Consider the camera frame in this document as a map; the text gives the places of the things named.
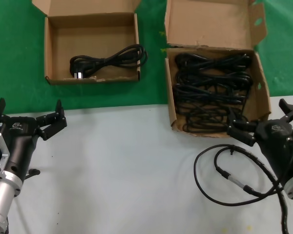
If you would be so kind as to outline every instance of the black power cord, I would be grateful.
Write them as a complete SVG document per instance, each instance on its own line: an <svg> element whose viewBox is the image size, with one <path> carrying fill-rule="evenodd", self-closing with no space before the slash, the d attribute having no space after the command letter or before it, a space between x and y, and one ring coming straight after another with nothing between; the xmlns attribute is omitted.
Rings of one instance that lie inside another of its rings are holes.
<svg viewBox="0 0 293 234"><path fill-rule="evenodd" d="M182 53L175 57L179 71L173 86L176 113L186 117L183 130L189 133L221 133L228 128L229 106L240 119L253 84L246 69L247 54L219 59ZM219 75L209 70L218 70Z"/></svg>
<svg viewBox="0 0 293 234"><path fill-rule="evenodd" d="M69 71L75 78L88 78L105 66L133 69L143 66L147 61L147 52L140 44L126 47L108 58L93 58L86 55L72 57Z"/></svg>
<svg viewBox="0 0 293 234"><path fill-rule="evenodd" d="M210 197L207 193L205 193L205 191L203 190L203 188L201 187L198 179L197 179L197 173L196 173L196 165L197 165L197 161L199 159L200 156L202 156L203 154L205 154L207 151L218 148L218 147L223 147L223 149L219 150L217 152L217 154L215 155L214 158L214 165L216 170L226 179L230 180L231 182L235 183L236 185L238 185L239 187L241 187L245 192L247 192L248 194L251 194L253 196L256 196L257 198L249 200L249 201L244 201L244 202L238 202L238 203L225 203L225 202L221 202L218 201L212 197ZM219 155L224 152L225 150L230 150L231 154L234 151L237 151L243 155L245 155L246 157L248 157L249 159L251 159L257 166L259 166L260 169L263 170L263 172L267 175L267 177L269 178L269 180L272 182L273 186L271 189L269 189L268 192L266 192L265 194L259 193L254 191L253 188L251 188L248 185L244 185L242 184L238 179L234 178L230 173L222 170L218 165L217 165L217 159L219 157ZM283 234L289 234L288 231L288 225L287 225L287 218L288 218L288 207L285 201L285 198L282 194L282 190L283 188L279 185L279 183L284 179L285 175L288 173L291 164L292 164L293 158L290 159L288 166L286 167L286 170L284 171L283 175L279 178L279 179L275 179L273 174L265 167L265 165L253 154L251 154L250 152L246 151L245 149L235 146L235 145L229 145L229 144L220 144L220 145L214 145L211 146L207 149L205 149L204 151L202 151L195 159L194 161L194 179L195 179L195 183L197 185L197 187L199 188L199 190L201 191L201 193L210 201L215 202L219 205L222 206L243 206L243 205L248 205L248 204L252 204L258 201L261 201L265 198L267 198L268 196L271 196L273 194L278 194L278 198L279 198L279 202L280 202L280 206L281 206L281 213L282 213L282 217L281 217L281 226L282 226L282 233Z"/></svg>

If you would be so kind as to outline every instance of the cardboard box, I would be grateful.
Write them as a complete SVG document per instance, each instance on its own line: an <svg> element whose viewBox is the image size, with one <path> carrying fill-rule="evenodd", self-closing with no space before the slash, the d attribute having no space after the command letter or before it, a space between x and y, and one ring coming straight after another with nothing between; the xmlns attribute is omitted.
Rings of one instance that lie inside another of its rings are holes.
<svg viewBox="0 0 293 234"><path fill-rule="evenodd" d="M75 79L69 72L73 56L107 58L139 44L140 0L32 0L45 18L44 72L49 84L138 81L140 68L107 66L92 77Z"/></svg>
<svg viewBox="0 0 293 234"><path fill-rule="evenodd" d="M263 4L251 0L167 0L165 18L167 42L183 48L167 49L166 77L169 118L173 130L183 132L185 117L176 114L172 86L178 68L174 62L179 53L188 52L208 58L237 53L252 57L247 71L254 85L244 115L248 120L268 119L270 95L261 61L253 47L267 35ZM227 137L226 133L191 134L204 137Z"/></svg>

